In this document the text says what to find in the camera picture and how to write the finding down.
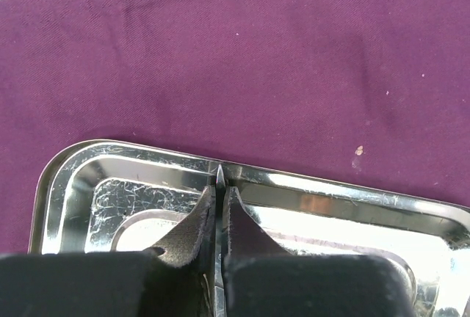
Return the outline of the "purple cloth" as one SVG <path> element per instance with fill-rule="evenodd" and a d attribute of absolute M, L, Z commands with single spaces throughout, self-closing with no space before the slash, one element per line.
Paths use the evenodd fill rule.
<path fill-rule="evenodd" d="M 469 0 L 3 0 L 1 250 L 83 139 L 469 204 Z"/>

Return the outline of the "steel instrument tray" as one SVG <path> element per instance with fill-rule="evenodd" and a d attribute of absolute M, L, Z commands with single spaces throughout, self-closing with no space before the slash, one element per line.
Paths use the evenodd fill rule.
<path fill-rule="evenodd" d="M 387 258 L 417 316 L 469 314 L 468 208 L 128 142 L 80 142 L 50 160 L 29 251 L 144 249 L 207 186 L 236 189 L 254 221 L 293 254 Z"/>

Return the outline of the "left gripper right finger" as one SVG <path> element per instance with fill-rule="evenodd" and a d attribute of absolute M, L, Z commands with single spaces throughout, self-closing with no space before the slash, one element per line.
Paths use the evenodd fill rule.
<path fill-rule="evenodd" d="M 399 275 L 373 255 L 293 255 L 245 210 L 229 187 L 223 210 L 228 316 L 412 316 Z"/>

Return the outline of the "short steel scissors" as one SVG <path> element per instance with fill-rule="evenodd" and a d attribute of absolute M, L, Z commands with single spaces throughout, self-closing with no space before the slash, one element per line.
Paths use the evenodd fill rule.
<path fill-rule="evenodd" d="M 222 258 L 222 231 L 223 206 L 226 191 L 223 167 L 217 166 L 215 180 L 215 243 L 214 243 L 214 287 L 213 287 L 213 316 L 225 316 L 225 295 L 223 288 L 223 258 Z"/>

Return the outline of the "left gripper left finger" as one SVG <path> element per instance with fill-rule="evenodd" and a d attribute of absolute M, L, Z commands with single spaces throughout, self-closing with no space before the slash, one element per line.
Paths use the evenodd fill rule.
<path fill-rule="evenodd" d="M 214 198 L 135 252 L 1 258 L 2 316 L 210 316 Z"/>

